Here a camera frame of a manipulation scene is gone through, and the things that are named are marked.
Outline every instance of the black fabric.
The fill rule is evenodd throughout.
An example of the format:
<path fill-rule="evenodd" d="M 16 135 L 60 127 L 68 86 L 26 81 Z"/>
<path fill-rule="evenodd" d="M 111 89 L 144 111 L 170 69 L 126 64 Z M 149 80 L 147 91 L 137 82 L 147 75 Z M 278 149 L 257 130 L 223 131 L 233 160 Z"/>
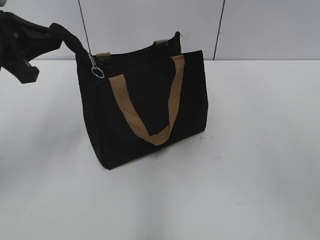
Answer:
<path fill-rule="evenodd" d="M 29 61 L 59 49 L 61 43 L 60 38 L 49 34 L 49 28 L 0 10 L 0 67 L 21 83 L 37 80 L 39 70 Z"/>
<path fill-rule="evenodd" d="M 114 58 L 111 55 L 106 61 L 97 61 L 105 73 L 105 78 L 99 79 L 92 74 L 88 53 L 80 41 L 58 24 L 51 25 L 50 29 L 60 34 L 75 52 L 86 130 L 97 158 L 106 169 L 113 169 L 205 130 L 208 98 L 202 51 L 183 54 L 184 73 L 178 115 L 169 140 L 155 146 L 134 134 L 118 107 L 108 78 L 124 74 L 136 112 L 148 133 L 156 134 L 169 123 L 168 98 L 176 71 L 171 57 L 181 53 L 180 42 L 172 49 L 170 44 L 154 44 L 140 51 Z"/>

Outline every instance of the white wall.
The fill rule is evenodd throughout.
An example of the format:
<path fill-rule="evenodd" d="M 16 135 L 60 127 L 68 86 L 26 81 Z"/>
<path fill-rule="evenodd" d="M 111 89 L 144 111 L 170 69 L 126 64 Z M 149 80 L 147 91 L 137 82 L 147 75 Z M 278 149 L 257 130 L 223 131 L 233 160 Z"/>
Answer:
<path fill-rule="evenodd" d="M 176 31 L 184 52 L 203 50 L 212 59 L 222 0 L 81 0 L 92 53 L 123 53 L 147 47 Z M 77 0 L 8 0 L 3 11 L 43 26 L 58 23 L 87 48 Z M 39 59 L 73 59 L 63 46 Z"/>
<path fill-rule="evenodd" d="M 319 30 L 319 0 L 226 0 L 216 59 L 320 59 Z"/>

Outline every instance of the canvas bag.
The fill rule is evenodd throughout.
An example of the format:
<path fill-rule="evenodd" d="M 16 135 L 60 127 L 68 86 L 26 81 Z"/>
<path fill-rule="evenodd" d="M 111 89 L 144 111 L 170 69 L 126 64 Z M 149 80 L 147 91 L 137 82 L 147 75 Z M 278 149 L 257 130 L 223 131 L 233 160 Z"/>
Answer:
<path fill-rule="evenodd" d="M 92 69 L 77 37 L 56 23 L 49 29 L 75 53 L 85 127 L 104 168 L 205 130 L 203 52 L 181 53 L 179 32 L 138 51 L 97 54 L 97 69 Z"/>

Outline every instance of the white table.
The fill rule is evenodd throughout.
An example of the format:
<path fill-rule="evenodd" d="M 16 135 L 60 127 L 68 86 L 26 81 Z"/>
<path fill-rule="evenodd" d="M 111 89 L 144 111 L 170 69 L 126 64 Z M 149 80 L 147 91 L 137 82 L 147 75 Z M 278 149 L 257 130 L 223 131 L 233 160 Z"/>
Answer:
<path fill-rule="evenodd" d="M 320 238 L 320 61 L 208 61 L 206 131 L 111 171 L 74 61 L 0 73 L 1 240 Z"/>

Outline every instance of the brown strap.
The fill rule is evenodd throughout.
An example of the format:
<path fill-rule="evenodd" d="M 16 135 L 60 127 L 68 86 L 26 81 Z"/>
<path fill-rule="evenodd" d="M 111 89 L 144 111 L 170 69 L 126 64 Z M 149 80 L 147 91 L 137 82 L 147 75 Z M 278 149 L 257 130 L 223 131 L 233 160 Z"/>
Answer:
<path fill-rule="evenodd" d="M 159 45 L 159 44 L 165 44 L 166 46 L 168 46 L 168 40 L 158 40 L 158 41 L 154 41 L 154 43 L 156 45 Z"/>
<path fill-rule="evenodd" d="M 179 111 L 185 58 L 184 55 L 173 56 L 171 58 L 175 64 L 175 76 L 172 81 L 168 100 L 169 125 L 154 135 L 149 135 L 146 126 L 138 116 L 130 100 L 125 76 L 121 74 L 109 77 L 115 100 L 134 134 L 156 146 L 165 143 L 169 139 Z"/>
<path fill-rule="evenodd" d="M 98 53 L 97 55 L 95 55 L 95 57 L 101 61 L 103 60 L 107 60 L 111 58 L 111 54 L 110 52 L 105 52 L 105 53 Z"/>

